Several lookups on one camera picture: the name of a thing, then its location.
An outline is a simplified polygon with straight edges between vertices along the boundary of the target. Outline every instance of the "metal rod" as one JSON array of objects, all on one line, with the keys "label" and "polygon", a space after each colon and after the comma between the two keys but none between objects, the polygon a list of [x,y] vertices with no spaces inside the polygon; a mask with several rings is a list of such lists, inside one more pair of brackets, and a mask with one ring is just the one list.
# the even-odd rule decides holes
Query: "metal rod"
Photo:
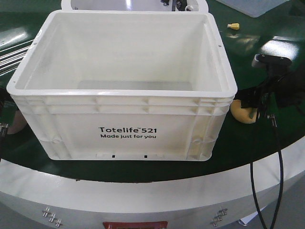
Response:
[{"label": "metal rod", "polygon": [[172,11],[176,11],[176,2],[177,0],[172,0]]},{"label": "metal rod", "polygon": [[15,45],[15,46],[9,47],[9,48],[7,48],[7,49],[3,49],[3,50],[1,50],[0,52],[5,52],[6,50],[16,48],[16,47],[18,47],[18,46],[21,46],[21,45],[23,45],[23,44],[26,44],[26,43],[29,43],[29,42],[32,42],[32,41],[33,41],[33,40],[30,40],[30,41],[27,41],[27,42],[24,42],[24,43],[21,43],[21,44],[17,44],[17,45]]},{"label": "metal rod", "polygon": [[10,61],[4,62],[4,63],[0,63],[0,69],[5,68],[6,66],[9,66],[9,65],[11,65],[12,63],[21,61],[21,60],[23,59],[24,56],[25,56],[25,54],[22,55],[22,56],[19,56],[19,57],[17,57],[17,58],[14,58],[14,59],[12,59],[12,60],[10,60]]},{"label": "metal rod", "polygon": [[25,54],[26,54],[26,52],[22,52],[20,54],[7,58],[3,61],[0,61],[0,66],[4,66],[6,63],[13,62],[14,60],[19,59],[20,57],[23,58],[25,56]]},{"label": "metal rod", "polygon": [[19,54],[19,53],[26,52],[29,48],[30,48],[30,46],[27,46],[27,47],[24,47],[24,48],[22,48],[22,49],[18,49],[18,50],[16,50],[16,51],[10,52],[10,53],[8,53],[8,54],[6,54],[6,55],[0,56],[0,62],[3,61],[3,60],[5,60],[5,59],[8,59],[8,58],[10,58],[10,57],[12,57],[12,56],[14,56],[14,55],[17,55],[17,54]]},{"label": "metal rod", "polygon": [[14,68],[17,68],[20,62],[21,62],[21,60],[17,61],[17,62],[14,62],[14,63],[12,63],[10,65],[7,65],[7,66],[5,66],[3,68],[0,68],[0,74],[5,74],[5,73],[13,70]]}]

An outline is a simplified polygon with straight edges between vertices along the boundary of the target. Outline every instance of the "white container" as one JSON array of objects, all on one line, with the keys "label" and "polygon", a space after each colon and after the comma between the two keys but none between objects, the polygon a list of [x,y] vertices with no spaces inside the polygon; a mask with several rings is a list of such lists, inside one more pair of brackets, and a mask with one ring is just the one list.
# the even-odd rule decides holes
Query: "white container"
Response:
[{"label": "white container", "polygon": [[234,77],[202,12],[52,12],[7,89],[55,160],[211,157]]}]

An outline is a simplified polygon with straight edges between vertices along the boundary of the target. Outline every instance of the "white metal base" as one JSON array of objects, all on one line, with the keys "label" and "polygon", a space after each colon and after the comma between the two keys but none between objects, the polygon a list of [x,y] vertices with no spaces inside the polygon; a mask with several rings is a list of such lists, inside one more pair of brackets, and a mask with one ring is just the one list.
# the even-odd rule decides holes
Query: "white metal base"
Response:
[{"label": "white metal base", "polygon": [[[283,150],[285,185],[289,189],[305,170],[305,138]],[[152,183],[106,183],[50,175],[3,160],[0,201],[39,223],[46,207],[61,227],[100,229],[102,223],[168,221],[168,229],[216,228],[255,212],[249,165],[225,172]],[[273,154],[254,163],[260,206],[277,198],[279,163]],[[221,209],[227,215],[212,219]]]}]

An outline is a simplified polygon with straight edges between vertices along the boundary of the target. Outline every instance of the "green surface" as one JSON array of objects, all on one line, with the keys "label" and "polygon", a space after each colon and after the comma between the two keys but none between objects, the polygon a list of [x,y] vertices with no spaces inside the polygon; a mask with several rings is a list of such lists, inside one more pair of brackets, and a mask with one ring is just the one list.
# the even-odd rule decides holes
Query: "green surface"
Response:
[{"label": "green surface", "polygon": [[[57,1],[58,5],[54,4],[55,1],[47,2],[52,2],[52,6],[56,8],[60,1]],[[293,61],[292,69],[305,59],[304,1],[291,0],[259,18],[250,18],[214,0],[207,2],[215,17],[239,89],[256,86],[266,77],[263,69],[251,67],[252,59],[257,53],[289,55]],[[0,15],[1,31],[22,28],[27,32],[29,40],[33,39],[47,13],[11,12]],[[234,22],[240,23],[239,31],[227,28],[227,24]],[[0,76],[0,82],[9,79],[11,74]],[[305,105],[302,104],[301,108],[305,110]],[[280,109],[277,119],[282,147],[305,135],[305,118],[294,107]],[[254,126],[239,123],[229,112],[215,144],[213,156],[206,162],[53,161],[47,157],[29,127],[8,136],[3,158],[35,170],[74,179],[107,182],[181,179],[248,164],[253,148],[256,151],[255,160],[274,153],[275,140],[270,120],[259,121],[256,136],[253,134]],[[254,145],[254,138],[257,138],[259,144]]]}]

